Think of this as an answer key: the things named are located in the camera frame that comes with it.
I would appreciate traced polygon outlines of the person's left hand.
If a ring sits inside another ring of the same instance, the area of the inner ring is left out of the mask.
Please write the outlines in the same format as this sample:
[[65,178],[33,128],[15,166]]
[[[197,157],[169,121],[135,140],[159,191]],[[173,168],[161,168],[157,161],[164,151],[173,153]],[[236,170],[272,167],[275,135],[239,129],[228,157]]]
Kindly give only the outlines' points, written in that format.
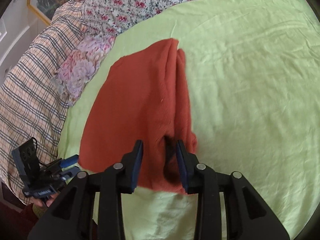
[[40,200],[40,199],[36,199],[34,197],[31,197],[30,200],[35,204],[37,205],[38,207],[50,207],[52,205],[52,203],[54,202],[54,200],[58,197],[60,193],[57,192],[55,194],[52,194],[48,200],[46,200],[45,202]]

